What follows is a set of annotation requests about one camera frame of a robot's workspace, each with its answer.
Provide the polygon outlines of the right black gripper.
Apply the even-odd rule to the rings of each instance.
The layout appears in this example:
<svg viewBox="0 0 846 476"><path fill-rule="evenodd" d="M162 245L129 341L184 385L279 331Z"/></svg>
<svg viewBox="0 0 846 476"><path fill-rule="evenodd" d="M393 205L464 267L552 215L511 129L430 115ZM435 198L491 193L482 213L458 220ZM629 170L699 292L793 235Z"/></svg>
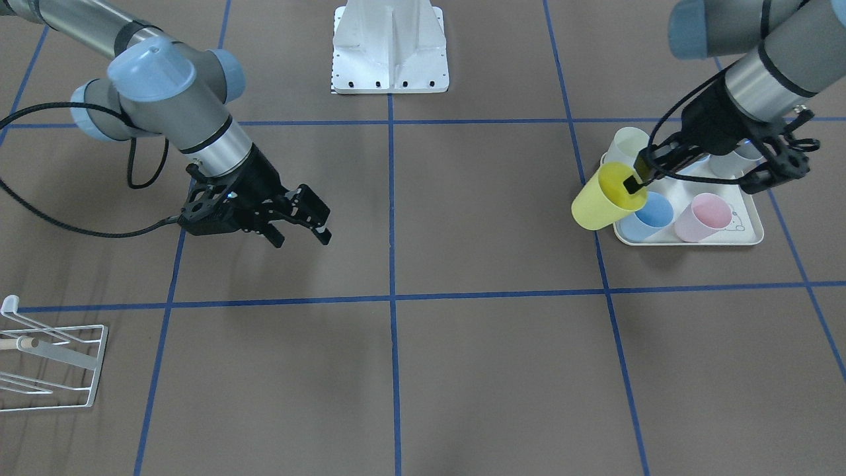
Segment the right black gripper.
<svg viewBox="0 0 846 476"><path fill-rule="evenodd" d="M273 165L259 147L251 147L244 162L227 174L203 175L198 165L188 165L194 184L182 205L177 224L188 234L229 234L238 230L257 232L274 248L285 237L272 225L286 220L308 229L323 246L332 233L327 228L330 208L307 186L285 188Z"/></svg>

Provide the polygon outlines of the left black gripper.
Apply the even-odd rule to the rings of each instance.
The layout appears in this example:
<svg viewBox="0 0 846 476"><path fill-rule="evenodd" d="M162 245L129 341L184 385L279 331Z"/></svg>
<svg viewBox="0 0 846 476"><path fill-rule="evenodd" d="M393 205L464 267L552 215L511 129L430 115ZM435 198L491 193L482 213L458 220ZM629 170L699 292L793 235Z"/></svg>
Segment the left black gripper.
<svg viewBox="0 0 846 476"><path fill-rule="evenodd" d="M701 85L683 99L689 104L681 112L681 129L652 151L640 151L634 161L638 178L623 181L626 193L634 196L654 180L674 180L738 186L746 194L765 192L775 186L800 180L810 172L809 153L818 151L818 139L798 139L794 132L813 119L810 109L801 110L792 122L776 118L761 122L749 118L730 99L724 83ZM727 155L744 141L751 141L764 162L740 178L706 178L684 175L701 154Z"/></svg>

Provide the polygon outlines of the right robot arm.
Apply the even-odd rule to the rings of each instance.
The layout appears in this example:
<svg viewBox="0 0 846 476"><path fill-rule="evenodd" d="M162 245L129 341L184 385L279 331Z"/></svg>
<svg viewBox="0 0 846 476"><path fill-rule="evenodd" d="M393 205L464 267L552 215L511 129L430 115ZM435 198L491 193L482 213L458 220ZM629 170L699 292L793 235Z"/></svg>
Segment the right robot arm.
<svg viewBox="0 0 846 476"><path fill-rule="evenodd" d="M76 126L101 141L161 136L187 160L193 178L179 214L166 225L194 236L236 231L281 247L275 221L330 241L330 210L306 184L287 189L278 172L236 121L227 103L245 90L241 64L225 50L199 51L106 1L3 1L2 15L63 33L109 59L108 75L79 87L69 102L27 106L2 120L7 127L33 112L67 108Z"/></svg>

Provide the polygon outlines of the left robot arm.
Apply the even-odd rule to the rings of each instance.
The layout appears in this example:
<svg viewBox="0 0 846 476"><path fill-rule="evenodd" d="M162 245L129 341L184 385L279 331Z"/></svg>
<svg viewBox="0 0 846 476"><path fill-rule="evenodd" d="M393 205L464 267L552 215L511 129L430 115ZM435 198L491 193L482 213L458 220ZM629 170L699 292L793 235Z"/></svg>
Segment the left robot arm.
<svg viewBox="0 0 846 476"><path fill-rule="evenodd" d="M670 108L681 127L660 144L652 139L623 177L628 194L671 177L699 182L682 170L704 155L727 155L750 143L764 159L727 180L746 194L804 177L816 139L795 130L813 118L807 103L845 71L843 1L680 1L670 13L668 43L675 58L738 60Z"/></svg>

